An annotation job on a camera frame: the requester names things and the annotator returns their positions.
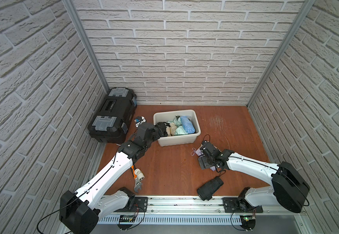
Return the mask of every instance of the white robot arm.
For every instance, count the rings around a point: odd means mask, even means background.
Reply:
[[[104,199],[101,197],[144,155],[153,141],[165,135],[164,124],[155,126],[146,122],[140,124],[135,139],[123,143],[112,160],[94,178],[75,192],[67,191],[62,195],[60,207],[63,208],[60,209],[60,221],[74,234],[88,234],[100,218],[115,210],[130,208],[135,194],[126,188],[121,188]],[[207,155],[203,161],[199,159],[203,169],[216,166],[220,169],[240,171],[270,185],[259,189],[246,188],[239,196],[240,207],[281,204],[290,211],[300,212],[309,186],[291,164],[261,162],[228,149],[220,152],[207,141],[202,142],[201,151]]]

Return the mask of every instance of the adjustable wrench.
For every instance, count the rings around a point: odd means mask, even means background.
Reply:
[[[133,173],[133,178],[134,178],[134,191],[136,193],[138,193],[138,190],[142,190],[142,182],[139,180],[139,178],[137,177],[137,175],[135,174],[135,167],[132,166],[132,173]]]

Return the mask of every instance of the toolbox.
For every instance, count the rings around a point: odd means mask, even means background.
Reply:
[[[124,143],[136,110],[136,98],[131,89],[111,89],[88,125],[90,136],[103,143]]]

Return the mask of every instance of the brick wall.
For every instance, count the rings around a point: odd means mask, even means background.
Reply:
[[[310,184],[317,233],[339,233],[339,1],[315,2],[250,112],[272,160]]]
[[[302,1],[74,0],[111,87],[140,104],[245,105]]]
[[[61,1],[0,1],[0,233],[35,233],[81,185],[103,93]],[[58,226],[55,214],[40,228]]]

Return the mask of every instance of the brown floor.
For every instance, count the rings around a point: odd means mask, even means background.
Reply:
[[[201,135],[192,144],[161,147],[158,142],[154,142],[135,164],[145,175],[139,195],[197,195],[197,188],[218,175],[210,169],[201,170],[197,156],[191,156],[192,148],[198,148],[206,134],[210,134],[211,143],[220,150],[232,149],[250,158],[269,161],[245,106],[139,105],[134,116],[144,116],[152,123],[156,112],[187,109],[196,112]],[[135,126],[131,124],[128,137],[134,131]],[[117,148],[116,144],[107,144],[98,171],[111,160]],[[238,171],[229,170],[221,179],[224,185],[215,195],[237,196],[244,187],[268,186]],[[124,186],[133,191],[134,179],[130,170],[120,176],[106,194],[113,194]]]

